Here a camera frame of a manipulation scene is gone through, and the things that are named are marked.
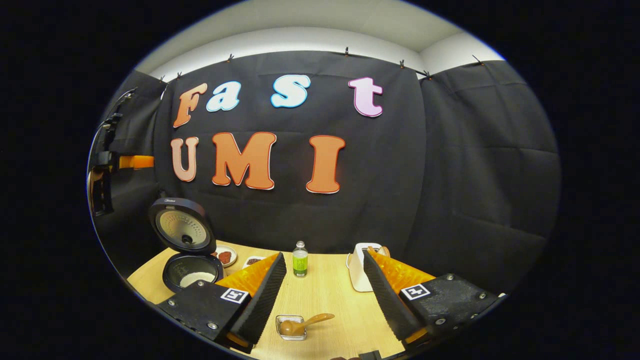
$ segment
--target black fabric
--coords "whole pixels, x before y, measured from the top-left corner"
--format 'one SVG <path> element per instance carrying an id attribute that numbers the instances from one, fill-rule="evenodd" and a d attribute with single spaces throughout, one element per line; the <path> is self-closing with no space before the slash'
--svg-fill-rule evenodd
<path id="1" fill-rule="evenodd" d="M 111 100 L 103 119 L 126 91 L 137 88 L 123 103 L 110 151 L 122 155 L 153 155 L 153 121 L 166 83 L 134 71 Z M 154 168 L 125 168 L 111 176 L 114 212 L 93 218 L 100 242 L 112 264 L 123 277 L 165 249 L 149 224 L 147 211 L 157 199 L 158 184 Z"/>
<path id="2" fill-rule="evenodd" d="M 509 292 L 556 217 L 560 168 L 549 121 L 504 61 L 456 67 L 420 86 L 425 175 L 403 259 L 435 276 L 453 272 Z"/>
<path id="3" fill-rule="evenodd" d="M 296 108 L 274 108 L 273 82 L 286 74 L 307 75 L 307 100 Z M 359 114 L 348 81 L 373 78 L 383 87 L 374 103 L 379 117 Z M 227 81 L 238 81 L 240 103 L 230 111 L 206 110 L 212 91 Z M 205 95 L 191 120 L 173 128 L 179 96 L 202 83 Z M 169 196 L 201 204 L 211 218 L 216 236 L 242 245 L 291 251 L 305 240 L 311 252 L 353 250 L 358 242 L 384 243 L 391 253 L 404 250 L 418 206 L 424 171 L 425 124 L 416 75 L 397 64 L 372 58 L 345 57 L 319 51 L 260 54 L 218 63 L 173 80 L 159 109 L 154 154 L 157 176 Z M 276 134 L 271 150 L 272 190 L 217 186 L 216 147 L 212 136 L 234 135 L 240 150 L 257 131 Z M 315 135 L 338 136 L 340 150 L 334 194 L 310 193 Z M 197 173 L 182 182 L 173 173 L 170 141 L 197 136 Z M 182 147 L 184 167 L 187 148 Z"/>

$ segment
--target white appliance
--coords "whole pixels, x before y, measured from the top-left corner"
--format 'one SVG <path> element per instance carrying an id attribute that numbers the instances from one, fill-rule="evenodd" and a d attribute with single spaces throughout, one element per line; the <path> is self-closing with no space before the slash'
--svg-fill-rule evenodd
<path id="1" fill-rule="evenodd" d="M 367 291 L 373 291 L 367 274 L 364 273 L 364 254 L 362 250 L 366 250 L 372 247 L 376 252 L 382 248 L 377 243 L 357 243 L 353 249 L 353 253 L 347 255 L 346 265 L 349 269 L 349 276 L 351 277 L 351 284 L 356 291 L 365 293 Z"/>

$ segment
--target ceiling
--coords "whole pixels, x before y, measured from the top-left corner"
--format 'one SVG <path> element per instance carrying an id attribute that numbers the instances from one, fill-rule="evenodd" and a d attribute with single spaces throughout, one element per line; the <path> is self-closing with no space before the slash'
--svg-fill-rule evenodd
<path id="1" fill-rule="evenodd" d="M 196 47 L 250 31 L 289 26 L 331 28 L 361 33 L 421 52 L 463 30 L 400 0 L 247 0 L 185 29 L 136 70 L 144 73 Z"/>

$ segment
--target wooden spoon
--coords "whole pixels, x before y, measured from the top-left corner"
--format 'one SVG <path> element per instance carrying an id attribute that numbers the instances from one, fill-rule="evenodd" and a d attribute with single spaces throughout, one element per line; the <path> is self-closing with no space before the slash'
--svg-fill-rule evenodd
<path id="1" fill-rule="evenodd" d="M 301 336 L 305 333 L 305 326 L 332 318 L 335 318 L 334 314 L 318 314 L 315 316 L 311 316 L 307 321 L 303 323 L 284 320 L 280 324 L 280 334 L 284 336 Z"/>

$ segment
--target white wall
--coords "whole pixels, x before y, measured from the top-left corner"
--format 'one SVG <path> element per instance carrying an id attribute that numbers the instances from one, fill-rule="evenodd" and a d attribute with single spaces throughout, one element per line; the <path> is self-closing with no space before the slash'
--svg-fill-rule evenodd
<path id="1" fill-rule="evenodd" d="M 474 63 L 477 60 L 473 55 L 480 61 L 504 60 L 500 54 L 469 33 L 460 33 L 445 38 L 420 52 L 424 70 L 430 74 Z"/>
<path id="2" fill-rule="evenodd" d="M 233 35 L 188 51 L 149 75 L 164 76 L 171 81 L 178 72 L 187 74 L 204 66 L 242 56 L 272 53 L 277 51 L 316 50 L 344 52 L 349 47 L 350 54 L 369 56 L 404 65 L 415 70 L 426 70 L 431 74 L 475 62 L 472 54 L 480 60 L 504 60 L 494 50 L 469 35 L 460 33 L 435 42 L 420 53 L 400 45 L 350 31 L 327 28 L 273 28 Z"/>
<path id="3" fill-rule="evenodd" d="M 229 54 L 234 58 L 242 56 L 274 53 L 277 51 L 316 50 L 344 52 L 349 47 L 350 54 L 364 55 L 391 61 L 400 66 L 420 70 L 420 54 L 392 42 L 369 35 L 326 28 L 274 28 L 234 35 L 197 47 L 153 70 L 149 75 L 164 76 L 164 81 L 183 75 L 201 67 L 225 61 Z"/>

